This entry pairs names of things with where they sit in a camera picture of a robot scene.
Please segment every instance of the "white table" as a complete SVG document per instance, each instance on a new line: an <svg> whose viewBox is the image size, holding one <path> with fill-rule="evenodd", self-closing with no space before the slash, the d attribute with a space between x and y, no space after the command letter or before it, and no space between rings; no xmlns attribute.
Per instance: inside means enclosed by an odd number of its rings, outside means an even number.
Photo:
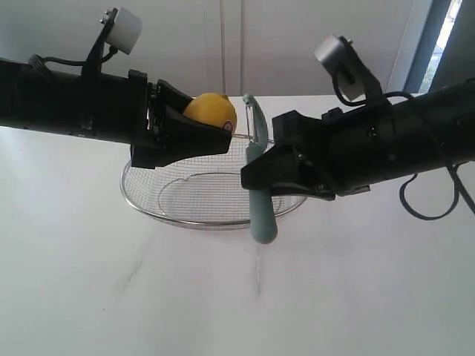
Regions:
<svg viewBox="0 0 475 356"><path fill-rule="evenodd" d="M244 128L240 99L234 100ZM333 96L261 98L268 119ZM0 355L471 355L475 220L463 201L422 222L404 179L307 200L257 246L128 206L128 146L0 130ZM475 194L475 167L461 176ZM439 170L408 199L451 203Z"/></svg>

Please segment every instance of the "lemon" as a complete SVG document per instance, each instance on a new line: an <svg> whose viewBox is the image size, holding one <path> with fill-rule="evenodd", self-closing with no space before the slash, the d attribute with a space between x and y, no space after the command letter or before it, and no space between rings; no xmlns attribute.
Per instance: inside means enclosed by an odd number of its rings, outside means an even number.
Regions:
<svg viewBox="0 0 475 356"><path fill-rule="evenodd" d="M235 107L225 94L201 94L188 104L183 115L202 124L216 126L232 133L235 132L238 123Z"/></svg>

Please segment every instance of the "metal strainer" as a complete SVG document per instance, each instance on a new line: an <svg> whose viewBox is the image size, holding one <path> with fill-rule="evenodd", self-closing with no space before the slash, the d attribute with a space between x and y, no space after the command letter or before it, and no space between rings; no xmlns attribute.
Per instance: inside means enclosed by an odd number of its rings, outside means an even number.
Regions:
<svg viewBox="0 0 475 356"><path fill-rule="evenodd" d="M249 192L241 187L249 137L234 135L227 154L184 159L155 170L122 172L121 192L138 211L164 223L202 230L249 226ZM275 216L304 202L304 197L273 197Z"/></svg>

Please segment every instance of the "peeler handle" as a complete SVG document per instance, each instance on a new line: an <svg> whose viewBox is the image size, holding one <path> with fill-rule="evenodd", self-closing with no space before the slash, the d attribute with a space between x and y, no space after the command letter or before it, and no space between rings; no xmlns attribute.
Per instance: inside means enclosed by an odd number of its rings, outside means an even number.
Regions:
<svg viewBox="0 0 475 356"><path fill-rule="evenodd" d="M251 162L263 153L260 145L249 144L246 149L247 162ZM272 197L269 189L249 190L249 212L251 233L258 243L271 243L277 237Z"/></svg>

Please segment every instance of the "cable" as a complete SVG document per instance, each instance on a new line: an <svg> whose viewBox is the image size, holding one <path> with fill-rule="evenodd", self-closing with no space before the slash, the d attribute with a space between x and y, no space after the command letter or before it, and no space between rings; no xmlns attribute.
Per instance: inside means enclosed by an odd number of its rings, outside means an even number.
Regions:
<svg viewBox="0 0 475 356"><path fill-rule="evenodd" d="M367 102L366 99L360 100L358 102L350 102L350 101L346 100L343 97L343 94L341 93L340 87L338 85L337 74L338 74L338 71L335 72L334 75L332 75L332 84L333 84L333 89L335 91L335 94L338 97L338 99L341 101L341 103L343 103L346 106L350 106L350 107L366 105L366 102ZM399 199L401 200L402 206L406 209L406 211L409 214L413 215L414 217L416 217L418 219L421 219L421 220L438 220L438 219L441 219L443 217L446 217L447 215L449 215L452 212L452 210L455 209L455 207L457 206L457 204L459 202L459 194L460 194L460 195L462 195L462 198L464 199L465 203L470 208L472 213L475 214L475 202L472 199L472 197L470 196L470 194L468 193L465 186L463 185L463 183L462 183L462 181L461 181L461 179L460 179L460 177L457 173L457 170L458 170L460 165L455 165L454 166L453 162L452 162L452 159L448 155L445 154L441 142L437 139L436 134L433 132L432 125L430 124L430 120L428 118L427 113L424 110L420 110L420 107L417 104L414 96L412 96L409 93L405 93L404 91L393 91L393 92L390 92L390 93L386 93L384 96L386 98L393 98L393 97L398 97L398 96L406 98L407 102L409 102L409 104L412 106L413 110L417 113L417 116L421 119L425 130L429 133L430 139L434 143L434 145L437 149L438 155L444 161L444 166L445 166L445 168L447 168L447 172L449 173L449 175L451 176L451 179L453 181L453 202L452 202L452 205L450 206L450 208L445 213L443 213L442 215L439 215L437 217L427 217L427 216L422 215L422 214L418 213L417 211L415 211L409 205L409 203L407 202L407 200L405 198L406 187L409 185L409 183L411 183L412 181L414 181L417 178L417 174L414 174L412 176L412 178L410 178L406 183L404 183L401 186L401 188L399 189Z"/></svg>
<svg viewBox="0 0 475 356"><path fill-rule="evenodd" d="M110 46L109 53L101 58L101 63L104 63L111 59L114 54L118 52L117 48ZM86 61L70 61L67 59L61 59L57 57L41 57L37 54L33 54L28 60L28 64L33 68L41 72L49 80L54 79L53 72L46 66L47 62L59 63L61 65L69 65L71 67L81 67L86 64Z"/></svg>

